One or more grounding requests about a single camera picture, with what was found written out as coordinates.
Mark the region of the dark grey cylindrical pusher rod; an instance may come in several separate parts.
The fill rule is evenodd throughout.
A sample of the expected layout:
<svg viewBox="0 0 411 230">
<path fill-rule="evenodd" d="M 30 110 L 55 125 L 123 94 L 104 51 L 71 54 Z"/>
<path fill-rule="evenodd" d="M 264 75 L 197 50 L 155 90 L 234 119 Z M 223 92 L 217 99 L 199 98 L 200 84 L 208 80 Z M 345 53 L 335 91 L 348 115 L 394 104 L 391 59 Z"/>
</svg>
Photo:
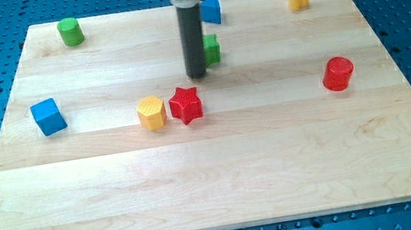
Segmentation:
<svg viewBox="0 0 411 230">
<path fill-rule="evenodd" d="M 187 76 L 202 78 L 207 71 L 200 6 L 197 3 L 193 7 L 178 7 L 176 14 Z"/>
</svg>

